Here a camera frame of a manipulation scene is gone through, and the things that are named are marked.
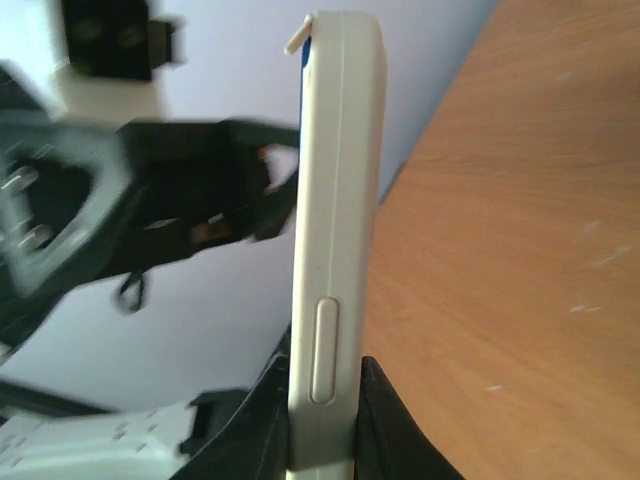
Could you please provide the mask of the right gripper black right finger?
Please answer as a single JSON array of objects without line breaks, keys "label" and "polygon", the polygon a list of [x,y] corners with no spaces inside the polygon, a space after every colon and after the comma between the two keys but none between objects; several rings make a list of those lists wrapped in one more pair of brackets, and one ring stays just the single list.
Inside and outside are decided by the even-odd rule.
[{"label": "right gripper black right finger", "polygon": [[463,476],[424,435],[377,360],[362,359],[356,422],[358,480],[459,480]]}]

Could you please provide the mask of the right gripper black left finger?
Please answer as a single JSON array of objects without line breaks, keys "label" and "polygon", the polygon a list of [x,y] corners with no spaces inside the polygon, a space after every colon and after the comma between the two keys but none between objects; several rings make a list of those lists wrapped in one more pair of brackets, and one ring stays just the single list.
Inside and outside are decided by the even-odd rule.
[{"label": "right gripper black left finger", "polygon": [[288,459],[289,360],[276,354],[249,391],[205,392],[194,399],[186,464],[176,480],[283,479]]}]

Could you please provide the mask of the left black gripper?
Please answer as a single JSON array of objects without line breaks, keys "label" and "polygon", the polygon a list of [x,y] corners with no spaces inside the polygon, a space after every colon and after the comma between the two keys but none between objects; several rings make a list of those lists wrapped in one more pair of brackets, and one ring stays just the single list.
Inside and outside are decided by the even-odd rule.
[{"label": "left black gripper", "polygon": [[23,344],[74,288],[247,238],[280,234],[297,180],[274,185],[272,146],[294,127],[244,119],[113,129],[1,121],[1,341]]}]

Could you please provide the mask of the beige phone case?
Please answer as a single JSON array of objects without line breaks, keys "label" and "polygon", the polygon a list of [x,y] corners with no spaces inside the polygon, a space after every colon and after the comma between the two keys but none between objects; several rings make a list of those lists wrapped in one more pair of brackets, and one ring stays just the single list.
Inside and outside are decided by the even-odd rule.
[{"label": "beige phone case", "polygon": [[380,25],[309,14],[287,45],[312,46],[299,150],[288,417],[290,479],[354,475],[364,307],[387,90]]}]

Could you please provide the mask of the black screen phone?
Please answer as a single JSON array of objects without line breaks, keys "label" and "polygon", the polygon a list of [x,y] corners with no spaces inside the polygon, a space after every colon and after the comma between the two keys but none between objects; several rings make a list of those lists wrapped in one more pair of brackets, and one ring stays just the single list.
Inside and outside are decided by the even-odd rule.
[{"label": "black screen phone", "polygon": [[309,61],[310,50],[312,46],[312,37],[306,38],[302,45],[301,52],[301,69],[300,69],[300,112],[299,112],[299,143],[303,143],[304,127],[305,127],[305,95],[306,95],[306,68]]}]

